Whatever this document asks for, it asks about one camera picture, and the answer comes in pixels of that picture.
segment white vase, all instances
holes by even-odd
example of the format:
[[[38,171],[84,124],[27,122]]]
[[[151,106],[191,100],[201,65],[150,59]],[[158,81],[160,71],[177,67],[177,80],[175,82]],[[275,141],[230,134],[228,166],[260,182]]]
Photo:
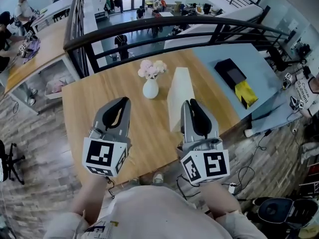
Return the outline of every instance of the white vase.
[[[159,86],[156,79],[148,79],[143,86],[143,94],[148,99],[155,98],[159,93]]]

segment pink flowers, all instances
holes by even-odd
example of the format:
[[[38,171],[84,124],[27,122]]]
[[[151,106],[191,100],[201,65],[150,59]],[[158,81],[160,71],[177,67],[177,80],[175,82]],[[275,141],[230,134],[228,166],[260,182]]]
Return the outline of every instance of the pink flowers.
[[[154,63],[151,60],[145,59],[141,62],[141,68],[138,70],[138,75],[140,77],[145,77],[146,79],[155,79],[157,75],[163,74],[167,71],[167,65],[161,61],[157,60]]]

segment desk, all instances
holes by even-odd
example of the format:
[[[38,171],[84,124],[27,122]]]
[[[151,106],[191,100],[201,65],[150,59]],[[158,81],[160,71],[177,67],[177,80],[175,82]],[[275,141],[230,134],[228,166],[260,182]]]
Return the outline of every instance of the desk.
[[[162,17],[173,17],[174,15],[171,12],[160,12]]]
[[[31,25],[34,32],[38,33],[36,26],[43,23],[44,21],[46,22],[47,25],[49,25],[48,19],[52,19],[52,17],[56,15],[57,13],[64,11],[66,9],[69,9],[71,7],[71,4],[72,4],[72,0],[59,0],[55,3],[50,4],[46,8],[43,8],[43,9],[47,9],[47,11],[44,13],[44,16],[40,18],[39,20],[35,20]]]
[[[77,74],[73,64],[71,63],[67,53],[63,50],[64,34],[66,28],[67,18],[52,24],[38,33],[38,38],[41,40],[40,49],[36,56],[22,64],[22,58],[19,57],[10,70],[4,71],[2,76],[2,84],[5,86],[4,95],[12,94],[17,87],[28,80],[33,75],[37,74],[41,70],[45,69],[49,65],[62,60],[75,80],[79,80],[80,77]],[[10,48],[10,53],[0,51],[0,56],[15,55],[18,51],[20,43],[15,43]],[[24,100],[19,96],[14,96],[23,105],[26,105],[32,112],[38,114],[36,110],[27,105]]]
[[[129,138],[130,155],[115,184],[150,173],[177,160],[176,147],[182,135],[169,131],[167,94],[176,67],[188,67],[197,100],[205,104],[219,123],[220,134],[240,119],[221,88],[191,49],[169,52],[154,57],[162,60],[168,72],[158,78],[159,95],[149,100],[143,96],[146,80],[138,76],[141,60],[117,66],[86,77],[62,88],[63,112],[75,169],[81,183],[88,172],[82,166],[84,137],[88,137],[97,110],[107,102],[127,96],[131,99]]]
[[[193,48],[193,51],[214,77],[241,120],[261,106],[281,88],[282,82],[280,79],[263,56],[250,43],[196,47]],[[258,97],[258,100],[249,109],[244,108],[235,93],[214,68],[217,62],[227,58],[232,59],[244,73],[247,77],[247,83]]]

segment light blue table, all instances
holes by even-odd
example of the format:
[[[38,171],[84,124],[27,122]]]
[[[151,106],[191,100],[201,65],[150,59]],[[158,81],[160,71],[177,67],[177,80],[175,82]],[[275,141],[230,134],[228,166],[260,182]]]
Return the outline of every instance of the light blue table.
[[[281,88],[280,79],[250,43],[197,47],[193,48],[193,51],[214,77],[241,120],[260,107]],[[227,58],[230,58],[247,77],[247,83],[258,97],[258,100],[249,109],[244,108],[233,90],[214,68],[217,62]]]

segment wooden floor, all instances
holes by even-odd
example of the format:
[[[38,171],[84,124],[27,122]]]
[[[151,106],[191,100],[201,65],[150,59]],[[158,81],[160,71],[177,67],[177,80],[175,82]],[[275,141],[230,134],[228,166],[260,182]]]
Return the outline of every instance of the wooden floor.
[[[17,143],[15,155],[25,155],[19,168],[23,174],[25,185],[17,181],[6,180],[0,183],[0,209],[7,219],[7,225],[12,227],[18,238],[42,238],[48,222],[54,215],[68,209],[70,201],[81,187],[70,153],[63,119],[62,103],[48,101],[44,96],[43,79],[48,72],[34,76],[29,82],[37,87],[39,98],[36,106],[41,110],[35,116],[19,108],[16,114],[12,109],[15,102],[10,97],[0,103],[0,139],[7,150],[11,142]],[[298,133],[295,136],[290,128],[285,126],[273,131],[261,142],[267,150],[257,150],[251,167],[255,171],[254,178],[237,198],[254,198],[259,196],[285,196],[290,194],[296,185],[302,181],[307,169],[301,166],[297,157],[298,145],[303,140],[303,127],[306,121],[300,121]],[[248,126],[248,119],[222,135],[224,148],[229,150],[231,176],[227,182],[238,184],[238,171],[249,162],[263,134],[246,139],[243,130]],[[178,162],[162,168],[165,181],[177,192],[176,178],[183,173]],[[243,185],[252,177],[249,170],[243,180]],[[142,182],[149,183],[152,175],[143,176]],[[182,190],[186,195],[192,195],[198,188],[191,187],[180,180]],[[127,185],[117,187],[114,193],[124,190]],[[201,195],[189,198],[189,201],[203,211],[207,210]],[[110,202],[106,194],[103,208]],[[242,203],[243,208],[249,202]]]

